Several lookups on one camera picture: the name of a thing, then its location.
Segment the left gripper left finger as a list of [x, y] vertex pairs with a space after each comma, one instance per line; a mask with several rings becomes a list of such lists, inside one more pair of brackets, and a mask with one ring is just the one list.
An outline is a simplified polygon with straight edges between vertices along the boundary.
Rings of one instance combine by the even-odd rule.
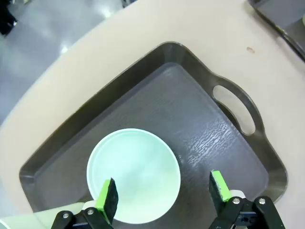
[[77, 214], [63, 210], [58, 212], [53, 229], [111, 229], [118, 205], [118, 192], [113, 178], [105, 180], [94, 207]]

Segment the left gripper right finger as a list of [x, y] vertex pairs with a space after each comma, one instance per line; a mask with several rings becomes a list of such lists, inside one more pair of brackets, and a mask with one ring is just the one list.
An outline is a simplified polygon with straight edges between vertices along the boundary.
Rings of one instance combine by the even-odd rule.
[[209, 192], [217, 216], [209, 226], [211, 229], [284, 229], [284, 223], [268, 196], [249, 201], [243, 192], [232, 195], [220, 171], [211, 171]]

